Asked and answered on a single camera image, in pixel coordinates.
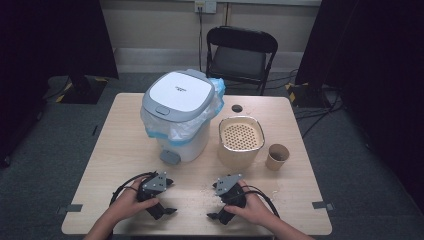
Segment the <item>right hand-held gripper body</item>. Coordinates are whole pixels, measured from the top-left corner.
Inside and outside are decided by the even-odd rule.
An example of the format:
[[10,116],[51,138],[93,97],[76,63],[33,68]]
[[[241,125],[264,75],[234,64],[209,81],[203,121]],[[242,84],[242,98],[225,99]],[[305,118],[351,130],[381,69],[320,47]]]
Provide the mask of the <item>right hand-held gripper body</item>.
[[[246,205],[246,198],[242,187],[238,181],[242,178],[241,174],[228,175],[220,177],[215,194],[220,197],[221,201],[226,205],[234,205],[243,208]],[[218,213],[208,213],[207,216],[212,220],[218,220],[221,224],[227,225],[234,217],[222,208]]]

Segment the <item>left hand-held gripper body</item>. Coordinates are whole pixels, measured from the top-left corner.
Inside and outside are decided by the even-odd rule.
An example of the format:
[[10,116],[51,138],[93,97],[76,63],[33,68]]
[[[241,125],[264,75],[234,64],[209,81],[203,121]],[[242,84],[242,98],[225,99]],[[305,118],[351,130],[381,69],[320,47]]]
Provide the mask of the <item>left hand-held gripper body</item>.
[[[155,198],[157,195],[165,192],[168,187],[166,186],[166,173],[150,173],[149,177],[144,179],[137,192],[136,199],[138,202]],[[155,219],[160,219],[163,215],[171,215],[176,212],[175,208],[164,208],[160,203],[147,208],[147,212]]]

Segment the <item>brown paper cup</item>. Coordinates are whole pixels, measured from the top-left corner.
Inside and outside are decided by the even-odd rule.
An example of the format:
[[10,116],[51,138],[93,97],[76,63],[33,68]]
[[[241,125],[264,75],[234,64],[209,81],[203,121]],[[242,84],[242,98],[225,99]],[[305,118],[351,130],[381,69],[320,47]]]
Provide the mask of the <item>brown paper cup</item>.
[[283,164],[289,159],[290,152],[288,148],[282,144],[272,144],[268,148],[268,155],[265,166],[272,171],[278,171]]

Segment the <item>white pedal trash can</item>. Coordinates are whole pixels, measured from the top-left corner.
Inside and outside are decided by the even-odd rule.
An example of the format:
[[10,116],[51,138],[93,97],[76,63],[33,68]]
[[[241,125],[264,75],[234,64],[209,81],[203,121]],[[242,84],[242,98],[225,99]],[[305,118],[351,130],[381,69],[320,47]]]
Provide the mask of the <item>white pedal trash can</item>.
[[210,121],[220,98],[215,85],[196,70],[169,72],[146,91],[140,116],[147,135],[167,164],[196,159],[209,141]]

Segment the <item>person's left hand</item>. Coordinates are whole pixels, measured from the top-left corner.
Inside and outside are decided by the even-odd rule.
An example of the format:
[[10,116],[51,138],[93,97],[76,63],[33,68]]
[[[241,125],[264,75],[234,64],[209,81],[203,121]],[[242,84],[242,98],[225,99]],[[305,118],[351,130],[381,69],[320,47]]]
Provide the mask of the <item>person's left hand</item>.
[[137,200],[137,190],[143,178],[137,178],[129,188],[126,188],[115,202],[109,207],[112,219],[115,222],[120,222],[128,219],[140,211],[144,211],[159,203],[157,198],[148,199],[139,202]]

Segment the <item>person's right hand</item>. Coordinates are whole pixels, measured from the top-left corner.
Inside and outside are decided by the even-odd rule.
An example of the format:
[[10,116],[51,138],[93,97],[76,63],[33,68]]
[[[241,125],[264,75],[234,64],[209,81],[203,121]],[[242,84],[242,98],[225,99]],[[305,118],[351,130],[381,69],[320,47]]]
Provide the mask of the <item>person's right hand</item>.
[[269,216],[273,217],[274,214],[264,205],[256,193],[250,193],[250,189],[244,180],[239,180],[238,184],[242,187],[242,190],[246,192],[246,205],[243,208],[234,205],[226,205],[224,210],[242,217],[252,224],[265,226],[266,218]]

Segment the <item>scattered crumbs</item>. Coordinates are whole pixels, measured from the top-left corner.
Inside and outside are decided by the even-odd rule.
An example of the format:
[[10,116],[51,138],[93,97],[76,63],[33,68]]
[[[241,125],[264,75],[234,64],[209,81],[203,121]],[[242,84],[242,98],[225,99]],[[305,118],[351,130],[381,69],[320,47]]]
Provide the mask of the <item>scattered crumbs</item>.
[[205,188],[199,192],[199,197],[203,205],[220,205],[221,199],[215,194],[214,188]]

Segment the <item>beige bucket with strainer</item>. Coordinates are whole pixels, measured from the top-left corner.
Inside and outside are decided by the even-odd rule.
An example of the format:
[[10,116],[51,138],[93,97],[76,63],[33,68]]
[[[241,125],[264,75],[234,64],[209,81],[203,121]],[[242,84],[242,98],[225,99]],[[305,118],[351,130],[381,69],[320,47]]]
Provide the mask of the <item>beige bucket with strainer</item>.
[[264,145],[262,127],[253,117],[228,117],[219,124],[218,158],[227,168],[243,170],[250,167]]

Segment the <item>white plastic trash bag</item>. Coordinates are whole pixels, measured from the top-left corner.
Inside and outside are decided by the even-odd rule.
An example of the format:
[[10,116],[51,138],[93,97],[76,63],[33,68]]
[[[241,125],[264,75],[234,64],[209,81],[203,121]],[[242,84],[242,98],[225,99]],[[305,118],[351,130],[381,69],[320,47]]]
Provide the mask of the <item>white plastic trash bag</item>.
[[144,94],[140,116],[149,137],[184,145],[223,108],[222,79],[178,72],[156,80]]

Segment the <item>black stand base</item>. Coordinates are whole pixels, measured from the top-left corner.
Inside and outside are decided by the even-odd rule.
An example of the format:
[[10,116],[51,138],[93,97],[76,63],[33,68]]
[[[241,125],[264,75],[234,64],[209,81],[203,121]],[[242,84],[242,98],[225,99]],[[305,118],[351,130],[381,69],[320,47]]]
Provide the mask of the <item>black stand base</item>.
[[311,87],[308,83],[285,85],[289,100],[293,106],[299,108],[327,108],[329,102],[321,88]]
[[95,105],[107,83],[107,79],[93,76],[71,79],[65,85],[65,89],[56,99],[56,102],[61,104]]

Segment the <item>black folding chair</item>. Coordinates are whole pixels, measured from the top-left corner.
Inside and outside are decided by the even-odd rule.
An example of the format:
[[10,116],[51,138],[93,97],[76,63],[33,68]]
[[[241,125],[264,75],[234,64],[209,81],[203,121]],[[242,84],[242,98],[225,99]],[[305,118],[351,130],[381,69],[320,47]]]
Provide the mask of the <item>black folding chair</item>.
[[206,36],[206,76],[253,84],[264,93],[272,62],[278,50],[277,40],[269,33],[219,26]]

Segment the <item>black curtain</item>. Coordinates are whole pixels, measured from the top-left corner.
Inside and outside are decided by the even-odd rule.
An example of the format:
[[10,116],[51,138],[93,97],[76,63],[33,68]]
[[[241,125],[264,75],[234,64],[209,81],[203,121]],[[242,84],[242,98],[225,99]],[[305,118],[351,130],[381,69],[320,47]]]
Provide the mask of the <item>black curtain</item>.
[[54,76],[118,77],[100,0],[0,0],[0,168]]
[[424,210],[424,0],[321,0],[296,81],[341,88]]

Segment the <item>white wall socket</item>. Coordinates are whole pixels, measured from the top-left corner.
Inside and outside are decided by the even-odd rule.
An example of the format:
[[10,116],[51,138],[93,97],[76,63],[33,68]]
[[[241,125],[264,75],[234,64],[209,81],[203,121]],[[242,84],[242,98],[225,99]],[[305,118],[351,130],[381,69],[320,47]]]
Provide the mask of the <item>white wall socket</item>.
[[217,2],[213,0],[196,0],[194,2],[194,11],[196,13],[215,14]]

